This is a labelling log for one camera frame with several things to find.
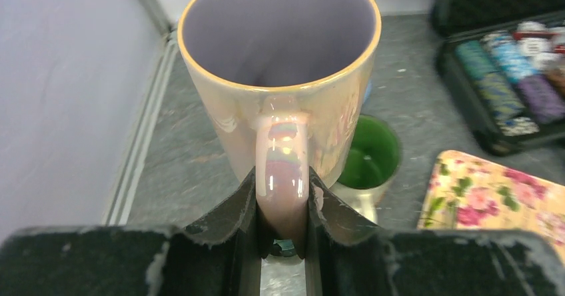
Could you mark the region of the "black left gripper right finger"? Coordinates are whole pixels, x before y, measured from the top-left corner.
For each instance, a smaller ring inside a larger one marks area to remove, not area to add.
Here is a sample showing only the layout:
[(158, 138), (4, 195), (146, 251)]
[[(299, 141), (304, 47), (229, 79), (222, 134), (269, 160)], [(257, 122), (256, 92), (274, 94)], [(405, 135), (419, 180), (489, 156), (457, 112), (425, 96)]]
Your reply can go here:
[(307, 295), (564, 294), (564, 266), (534, 233), (384, 229), (309, 179)]

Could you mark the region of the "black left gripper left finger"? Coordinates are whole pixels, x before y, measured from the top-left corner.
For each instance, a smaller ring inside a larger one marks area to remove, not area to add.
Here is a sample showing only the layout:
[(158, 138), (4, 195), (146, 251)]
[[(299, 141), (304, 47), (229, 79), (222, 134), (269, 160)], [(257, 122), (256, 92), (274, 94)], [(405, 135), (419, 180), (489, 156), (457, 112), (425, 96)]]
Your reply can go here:
[(1, 244), (2, 295), (258, 295), (255, 174), (186, 227), (29, 227)]

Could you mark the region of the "green-inside floral mug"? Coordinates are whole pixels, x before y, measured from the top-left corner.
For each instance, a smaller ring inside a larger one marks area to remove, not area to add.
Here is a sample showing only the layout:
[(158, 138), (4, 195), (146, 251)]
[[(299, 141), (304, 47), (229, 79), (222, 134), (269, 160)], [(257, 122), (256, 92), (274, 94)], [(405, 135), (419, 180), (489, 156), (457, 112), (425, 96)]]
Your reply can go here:
[(402, 161), (400, 139), (390, 125), (360, 115), (344, 169), (330, 190), (373, 223), (376, 207), (390, 188)]

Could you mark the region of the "floral rectangular tray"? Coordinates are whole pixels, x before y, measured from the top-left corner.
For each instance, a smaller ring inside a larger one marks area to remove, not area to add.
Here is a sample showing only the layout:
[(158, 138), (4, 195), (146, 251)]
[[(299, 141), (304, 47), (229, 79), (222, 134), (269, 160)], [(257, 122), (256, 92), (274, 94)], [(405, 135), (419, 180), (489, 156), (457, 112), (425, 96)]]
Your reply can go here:
[(430, 176), (419, 229), (521, 229), (564, 256), (564, 186), (455, 150)]

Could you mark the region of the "beige mug purple inside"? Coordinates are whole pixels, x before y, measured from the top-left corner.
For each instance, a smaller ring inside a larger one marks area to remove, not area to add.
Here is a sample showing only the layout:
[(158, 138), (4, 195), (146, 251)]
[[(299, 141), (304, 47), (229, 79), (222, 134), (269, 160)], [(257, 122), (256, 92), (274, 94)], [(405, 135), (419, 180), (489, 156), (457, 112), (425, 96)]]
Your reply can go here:
[(255, 174), (276, 239), (305, 256), (310, 172), (339, 178), (381, 34), (375, 0), (191, 0), (190, 77), (238, 179)]

